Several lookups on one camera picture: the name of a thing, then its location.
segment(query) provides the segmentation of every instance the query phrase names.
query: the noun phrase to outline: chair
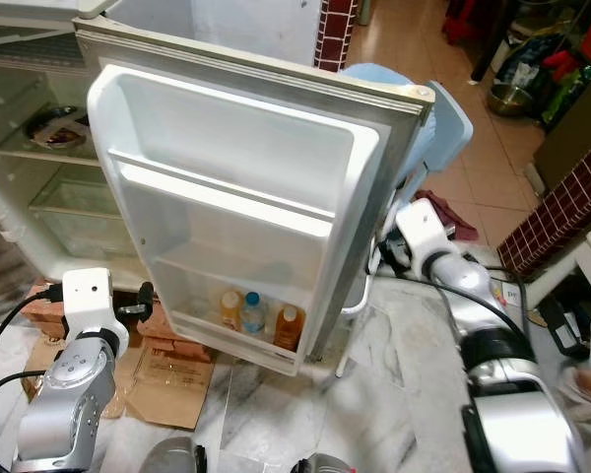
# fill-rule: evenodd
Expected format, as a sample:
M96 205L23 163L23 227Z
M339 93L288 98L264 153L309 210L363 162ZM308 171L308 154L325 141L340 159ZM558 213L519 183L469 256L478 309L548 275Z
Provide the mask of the chair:
M377 64L355 64L342 73L371 82L397 85L413 84L407 77ZM356 282L351 288L351 293L362 291L362 296L350 294L348 300L360 302L355 306L344 307L342 316L345 319L356 318L365 307L372 275L376 272L380 262L380 254L375 243L384 240L393 229L398 210L410 203L416 191L419 190L431 172L445 170L473 136L473 124L457 101L436 81L429 81L426 85L434 91L435 103L427 123L419 131L414 145L408 153L407 160L399 171L399 184L404 179L405 182L395 191L385 223L376 234L377 241L372 243L372 251L367 262L369 274L365 277L359 274L357 282L361 281L361 283L357 284ZM350 348L354 342L354 333L351 333L344 355L335 371L337 377L341 377L344 373Z

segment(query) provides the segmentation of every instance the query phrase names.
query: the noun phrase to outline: white wall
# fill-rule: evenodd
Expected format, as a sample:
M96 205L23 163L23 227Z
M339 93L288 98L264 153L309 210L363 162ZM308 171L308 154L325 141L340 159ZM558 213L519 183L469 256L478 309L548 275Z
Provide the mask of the white wall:
M159 33L311 65L321 0L120 0L107 14Z

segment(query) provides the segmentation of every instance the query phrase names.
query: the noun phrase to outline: red brick wall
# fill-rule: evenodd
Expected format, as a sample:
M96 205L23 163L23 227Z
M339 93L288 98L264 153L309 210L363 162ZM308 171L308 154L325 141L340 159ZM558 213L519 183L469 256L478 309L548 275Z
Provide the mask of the red brick wall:
M503 264L529 276L591 222L591 150L497 252Z
M346 65L358 0L322 0L315 67L337 72Z

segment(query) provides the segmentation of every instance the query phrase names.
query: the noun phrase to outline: blue bottle cap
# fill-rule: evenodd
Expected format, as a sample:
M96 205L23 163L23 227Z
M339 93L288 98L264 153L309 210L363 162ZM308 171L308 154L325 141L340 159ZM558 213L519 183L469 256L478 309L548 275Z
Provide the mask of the blue bottle cap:
M245 301L248 305L258 305L258 303L260 303L260 296L258 293L247 293Z

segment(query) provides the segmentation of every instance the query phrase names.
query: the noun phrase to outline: refrigerator door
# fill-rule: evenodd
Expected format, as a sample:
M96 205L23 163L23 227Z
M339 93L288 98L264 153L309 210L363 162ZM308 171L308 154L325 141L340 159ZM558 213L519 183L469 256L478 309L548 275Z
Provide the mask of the refrigerator door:
M430 90L103 17L76 24L98 72L88 96L98 158L173 330L295 374L335 324ZM222 324L230 291L260 295L263 330ZM305 314L296 352L272 343L286 304Z

